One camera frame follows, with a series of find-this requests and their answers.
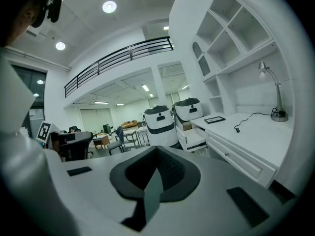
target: black cable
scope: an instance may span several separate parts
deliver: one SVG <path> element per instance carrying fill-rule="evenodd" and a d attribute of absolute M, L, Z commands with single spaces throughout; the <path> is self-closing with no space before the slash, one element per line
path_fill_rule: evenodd
<path fill-rule="evenodd" d="M 263 113 L 253 113 L 253 114 L 251 114 L 251 116 L 248 117 L 246 120 L 242 120 L 242 121 L 240 122 L 240 124 L 234 126 L 234 129 L 236 130 L 236 132 L 237 132 L 237 133 L 240 133 L 240 130 L 239 130 L 238 128 L 236 128 L 236 127 L 238 127 L 239 125 L 241 125 L 242 122 L 247 121 L 249 118 L 251 118 L 253 115 L 256 115 L 256 114 L 260 114 L 260 115 L 264 115 L 264 116 L 270 116 L 270 115 L 268 115 L 268 114 L 263 114 Z"/>

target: fluorescent light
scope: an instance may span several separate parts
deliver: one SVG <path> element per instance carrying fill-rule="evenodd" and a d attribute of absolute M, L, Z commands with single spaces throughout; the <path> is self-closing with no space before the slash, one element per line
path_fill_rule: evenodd
<path fill-rule="evenodd" d="M 62 51 L 65 49 L 65 44 L 63 42 L 58 42 L 56 44 L 56 48 L 57 48 L 57 50 Z"/>
<path fill-rule="evenodd" d="M 95 104 L 108 104 L 108 102 L 95 101 Z"/>
<path fill-rule="evenodd" d="M 145 91 L 147 91 L 147 92 L 150 91 L 146 85 L 142 85 L 142 87 L 143 87 L 143 89 L 144 89 Z"/>
<path fill-rule="evenodd" d="M 117 5 L 113 1 L 107 1 L 103 4 L 103 11 L 106 13 L 112 13 L 116 10 Z"/>

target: ceiling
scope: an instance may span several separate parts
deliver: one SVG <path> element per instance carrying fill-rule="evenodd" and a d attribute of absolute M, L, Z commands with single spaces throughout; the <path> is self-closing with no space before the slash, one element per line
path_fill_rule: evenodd
<path fill-rule="evenodd" d="M 63 0 L 56 23 L 45 20 L 36 37 L 25 34 L 13 47 L 53 62 L 69 65 L 88 47 L 116 31 L 144 27 L 145 34 L 163 34 L 151 22 L 168 20 L 174 0 L 112 0 L 117 9 L 111 14 L 102 11 L 108 0 Z M 67 48 L 57 51 L 55 44 L 63 41 Z"/>
<path fill-rule="evenodd" d="M 180 63 L 170 63 L 159 66 L 165 94 L 180 91 L 187 80 Z M 146 85 L 149 92 L 146 92 L 142 85 Z M 140 100 L 149 99 L 150 93 L 157 97 L 157 89 L 154 83 L 151 68 L 131 73 L 111 81 L 92 93 L 84 95 L 73 103 L 74 107 L 99 106 L 110 108 L 118 103 L 129 104 Z M 95 101 L 108 102 L 108 105 L 98 105 Z"/>

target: black metal railing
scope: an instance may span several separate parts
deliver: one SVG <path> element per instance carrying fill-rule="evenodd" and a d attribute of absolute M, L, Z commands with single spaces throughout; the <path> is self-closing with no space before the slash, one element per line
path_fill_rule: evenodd
<path fill-rule="evenodd" d="M 115 66 L 151 54 L 173 50 L 173 45 L 171 44 L 169 37 L 154 38 L 121 48 L 120 50 L 115 51 L 94 62 L 92 65 L 88 66 L 77 76 L 75 76 L 67 85 L 65 85 L 64 96 L 67 97 L 87 81 L 95 78 L 105 71 L 114 68 Z"/>

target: computer monitor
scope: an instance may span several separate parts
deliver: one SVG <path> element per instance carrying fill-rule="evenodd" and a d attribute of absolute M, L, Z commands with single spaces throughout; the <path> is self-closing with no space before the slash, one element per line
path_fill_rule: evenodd
<path fill-rule="evenodd" d="M 110 126 L 109 124 L 103 125 L 104 133 L 109 134 L 110 133 Z"/>

